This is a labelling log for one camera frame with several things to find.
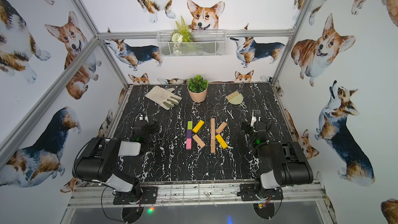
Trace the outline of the large yellow block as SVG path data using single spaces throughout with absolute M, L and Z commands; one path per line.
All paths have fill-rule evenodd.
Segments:
M 226 141 L 223 139 L 223 137 L 218 134 L 215 136 L 217 142 L 221 145 L 222 149 L 227 149 L 228 148 L 228 144 L 226 143 Z

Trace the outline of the wooden block numbered twelve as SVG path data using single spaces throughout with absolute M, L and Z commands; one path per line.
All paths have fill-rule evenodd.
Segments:
M 210 141 L 210 152 L 211 152 L 211 154 L 215 154 L 216 153 L 215 140 L 211 140 Z

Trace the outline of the purple block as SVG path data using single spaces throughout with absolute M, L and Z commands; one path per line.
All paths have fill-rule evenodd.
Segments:
M 187 130 L 186 138 L 187 139 L 192 139 L 192 130 Z

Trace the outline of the lime green block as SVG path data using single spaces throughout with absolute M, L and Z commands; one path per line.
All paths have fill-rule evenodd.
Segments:
M 193 122 L 192 121 L 188 121 L 188 130 L 192 130 L 193 129 Z

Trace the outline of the pink block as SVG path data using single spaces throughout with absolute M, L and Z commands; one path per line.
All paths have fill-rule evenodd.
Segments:
M 186 149 L 190 150 L 192 148 L 192 138 L 186 139 Z

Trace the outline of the small yellow block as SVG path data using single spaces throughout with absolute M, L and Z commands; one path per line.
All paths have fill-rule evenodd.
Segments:
M 194 133 L 198 133 L 199 131 L 200 131 L 200 129 L 203 127 L 203 125 L 204 125 L 204 121 L 203 120 L 200 120 L 199 122 L 198 122 L 198 124 L 193 128 L 193 132 Z

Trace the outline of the long wooden block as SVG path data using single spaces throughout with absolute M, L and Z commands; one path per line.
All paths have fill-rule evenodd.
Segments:
M 203 149 L 203 148 L 206 146 L 206 144 L 202 141 L 202 139 L 201 139 L 197 134 L 194 135 L 192 138 L 193 138 L 194 141 L 199 145 L 199 147 L 200 147 L 201 149 Z

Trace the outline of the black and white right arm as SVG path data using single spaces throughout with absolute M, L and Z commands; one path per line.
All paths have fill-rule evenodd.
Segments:
M 265 162 L 258 170 L 257 182 L 262 189 L 311 184 L 314 174 L 298 142 L 267 140 L 270 124 L 258 120 L 254 124 L 241 123 L 242 131 L 249 136 L 251 154 Z

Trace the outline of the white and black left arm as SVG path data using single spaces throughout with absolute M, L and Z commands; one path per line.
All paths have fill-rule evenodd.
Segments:
M 121 157 L 138 157 L 150 136 L 157 131 L 157 121 L 150 122 L 139 112 L 133 120 L 131 138 L 92 138 L 78 153 L 72 170 L 74 177 L 104 184 L 117 193 L 140 197 L 139 180 L 122 172 L 117 162 Z

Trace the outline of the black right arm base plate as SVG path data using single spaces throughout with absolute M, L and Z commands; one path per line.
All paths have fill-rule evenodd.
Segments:
M 242 201 L 283 200 L 281 188 L 264 189 L 255 184 L 240 184 L 237 196 Z

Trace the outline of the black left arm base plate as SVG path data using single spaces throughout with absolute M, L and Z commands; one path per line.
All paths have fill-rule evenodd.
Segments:
M 157 201 L 158 189 L 158 187 L 140 187 L 133 188 L 131 192 L 116 191 L 113 204 L 155 204 Z

